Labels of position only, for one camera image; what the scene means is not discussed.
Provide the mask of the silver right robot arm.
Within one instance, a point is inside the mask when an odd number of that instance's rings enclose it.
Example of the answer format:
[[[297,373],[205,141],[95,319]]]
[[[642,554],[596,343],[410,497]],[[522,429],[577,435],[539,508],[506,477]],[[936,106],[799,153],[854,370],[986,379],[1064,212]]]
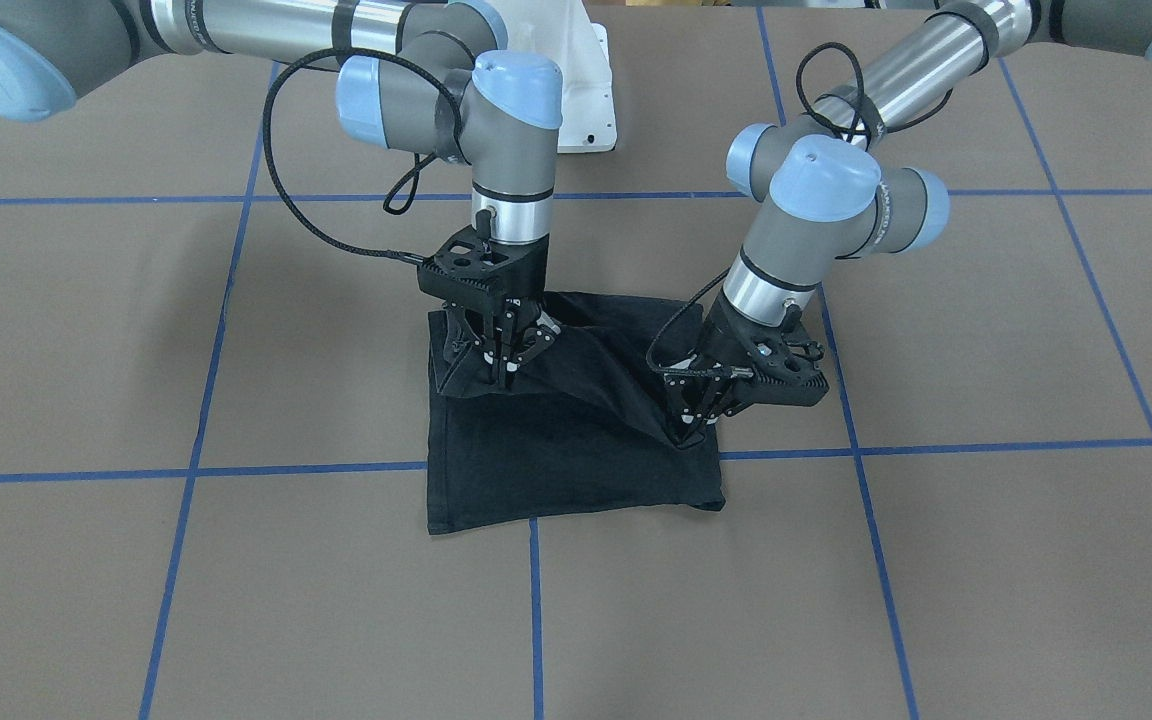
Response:
[[[384,210],[403,214],[420,173],[445,161],[471,170],[472,219],[426,258],[333,247],[415,265],[420,291],[444,301],[452,372],[505,392],[561,332],[543,295],[563,79],[554,61],[508,41],[486,1],[0,1],[0,118],[54,118],[154,56],[278,61],[262,156],[279,199],[306,222],[276,170],[274,106],[294,74],[334,73],[343,131],[412,158]]]

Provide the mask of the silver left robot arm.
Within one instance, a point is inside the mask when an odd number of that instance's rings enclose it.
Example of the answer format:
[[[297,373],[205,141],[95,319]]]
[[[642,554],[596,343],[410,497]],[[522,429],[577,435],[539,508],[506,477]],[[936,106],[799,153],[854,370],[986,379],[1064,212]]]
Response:
[[[814,406],[820,346],[801,316],[828,295],[842,314],[847,406],[884,439],[942,439],[983,424],[1089,420],[1146,429],[1128,372],[1111,378],[1078,242],[1058,190],[970,202],[952,223],[942,179],[882,168],[888,137],[929,122],[961,82],[1033,44],[1152,61],[1152,1],[952,1],[872,65],[831,41],[850,81],[797,88],[799,114],[749,126],[727,177],[759,210],[689,353],[654,363],[668,429],[700,438],[750,406]]]

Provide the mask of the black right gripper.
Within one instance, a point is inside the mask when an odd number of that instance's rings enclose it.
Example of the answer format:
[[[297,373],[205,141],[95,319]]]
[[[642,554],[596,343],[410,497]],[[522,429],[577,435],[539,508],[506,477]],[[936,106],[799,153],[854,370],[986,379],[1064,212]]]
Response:
[[[502,243],[449,240],[442,268],[465,287],[460,306],[444,306],[444,391],[509,391],[521,369],[556,343],[561,323],[541,313],[550,242]],[[508,372],[497,363],[488,338],[473,329],[471,313],[480,316],[483,333],[508,351]]]

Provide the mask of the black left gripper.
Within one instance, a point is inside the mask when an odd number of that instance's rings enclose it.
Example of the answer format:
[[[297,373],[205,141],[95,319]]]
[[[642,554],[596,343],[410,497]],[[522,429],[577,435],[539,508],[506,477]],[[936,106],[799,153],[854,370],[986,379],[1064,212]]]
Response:
[[[690,448],[707,437],[726,411],[750,406],[787,404],[787,382],[771,374],[785,361],[781,323],[765,325],[718,297],[702,324],[692,355],[664,377],[666,434],[676,448]]]

